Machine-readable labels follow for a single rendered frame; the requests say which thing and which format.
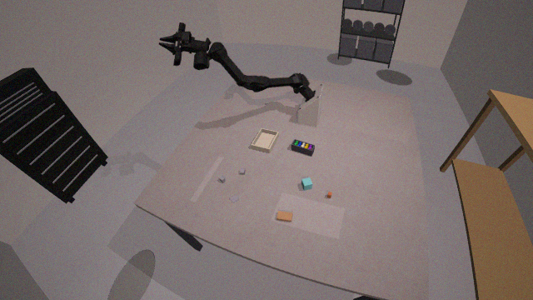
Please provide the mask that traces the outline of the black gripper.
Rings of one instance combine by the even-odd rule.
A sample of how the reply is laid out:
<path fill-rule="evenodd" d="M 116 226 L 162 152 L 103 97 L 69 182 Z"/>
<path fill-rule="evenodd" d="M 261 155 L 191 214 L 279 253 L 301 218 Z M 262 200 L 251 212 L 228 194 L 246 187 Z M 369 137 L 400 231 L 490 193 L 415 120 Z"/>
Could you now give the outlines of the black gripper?
<path fill-rule="evenodd" d="M 189 52 L 189 53 L 194 53 L 195 50 L 196 50 L 196 41 L 197 40 L 192 40 L 192 48 L 191 49 L 185 49 L 185 48 L 182 48 L 183 46 L 183 43 L 181 42 L 182 40 L 182 31 L 185 31 L 185 28 L 186 28 L 186 25 L 184 23 L 179 23 L 179 29 L 178 31 L 172 35 L 172 36 L 169 36 L 169 37 L 163 37 L 163 38 L 160 38 L 160 41 L 163 41 L 162 43 L 159 43 L 160 46 L 166 48 L 167 50 L 169 50 L 170 52 L 172 52 L 172 55 L 175 55 L 175 59 L 174 59 L 174 63 L 173 63 L 173 66 L 178 66 L 180 65 L 181 63 L 181 60 L 182 60 L 182 52 Z M 176 46 L 176 41 L 178 41 L 177 43 L 177 46 Z M 174 44 L 168 44 L 168 43 L 164 43 L 164 42 L 168 42 L 168 43 L 174 43 Z M 179 47 L 179 45 L 181 47 Z"/>

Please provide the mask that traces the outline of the teal cube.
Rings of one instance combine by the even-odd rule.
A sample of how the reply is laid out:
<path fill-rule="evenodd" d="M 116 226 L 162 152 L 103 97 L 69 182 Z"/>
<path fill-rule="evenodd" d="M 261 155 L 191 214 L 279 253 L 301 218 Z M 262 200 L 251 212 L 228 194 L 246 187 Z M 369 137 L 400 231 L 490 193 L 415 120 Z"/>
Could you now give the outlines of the teal cube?
<path fill-rule="evenodd" d="M 303 187 L 303 190 L 306 191 L 312 189 L 313 183 L 309 177 L 306 177 L 301 180 L 301 185 Z"/>

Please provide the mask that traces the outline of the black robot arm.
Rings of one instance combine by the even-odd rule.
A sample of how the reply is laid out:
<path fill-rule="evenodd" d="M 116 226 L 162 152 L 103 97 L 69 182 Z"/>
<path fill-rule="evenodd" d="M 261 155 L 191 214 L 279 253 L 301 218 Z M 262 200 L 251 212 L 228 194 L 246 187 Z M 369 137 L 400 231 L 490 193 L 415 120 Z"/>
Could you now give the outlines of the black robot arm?
<path fill-rule="evenodd" d="M 192 37 L 191 33 L 182 31 L 182 41 L 183 47 L 185 49 L 192 48 Z M 206 41 L 196 41 L 196 50 L 194 55 L 193 67 L 197 70 L 204 70 L 209 68 L 210 60 L 213 59 L 222 65 L 225 68 L 229 75 L 237 81 L 236 84 L 239 87 L 244 87 L 246 89 L 252 90 L 255 93 L 258 93 L 267 88 L 273 87 L 292 87 L 294 93 L 301 93 L 302 96 L 306 99 L 306 102 L 315 96 L 314 92 L 308 87 L 310 85 L 308 79 L 304 74 L 293 73 L 290 77 L 263 77 L 263 76 L 247 76 L 242 73 L 242 71 L 234 64 L 234 62 L 228 57 L 227 50 L 221 42 L 215 42 L 212 44 L 209 50 L 209 45 L 211 44 L 210 39 L 207 38 Z M 207 53 L 207 51 L 209 52 Z M 301 87 L 302 85 L 302 87 Z"/>

